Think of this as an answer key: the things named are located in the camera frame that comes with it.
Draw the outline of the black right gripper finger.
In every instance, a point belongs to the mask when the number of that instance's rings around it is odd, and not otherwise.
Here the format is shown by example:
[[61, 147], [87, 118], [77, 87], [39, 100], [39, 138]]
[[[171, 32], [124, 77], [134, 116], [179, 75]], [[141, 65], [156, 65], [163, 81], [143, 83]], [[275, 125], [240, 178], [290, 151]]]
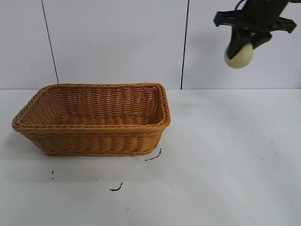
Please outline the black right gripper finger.
[[232, 26], [231, 39], [227, 48], [228, 58], [235, 57], [242, 47], [248, 43], [250, 43], [249, 31], [238, 26]]
[[271, 33], [256, 33], [251, 37], [251, 44], [253, 49], [256, 49], [260, 45], [270, 41], [272, 39]]

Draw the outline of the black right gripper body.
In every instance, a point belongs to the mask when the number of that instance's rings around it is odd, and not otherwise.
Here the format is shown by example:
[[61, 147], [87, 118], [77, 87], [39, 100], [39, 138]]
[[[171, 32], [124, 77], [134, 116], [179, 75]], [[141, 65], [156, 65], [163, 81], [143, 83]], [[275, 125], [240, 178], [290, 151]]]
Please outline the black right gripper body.
[[238, 26], [253, 32], [286, 31], [292, 33], [296, 23], [281, 17], [288, 0], [241, 0], [231, 11], [218, 11], [215, 26]]

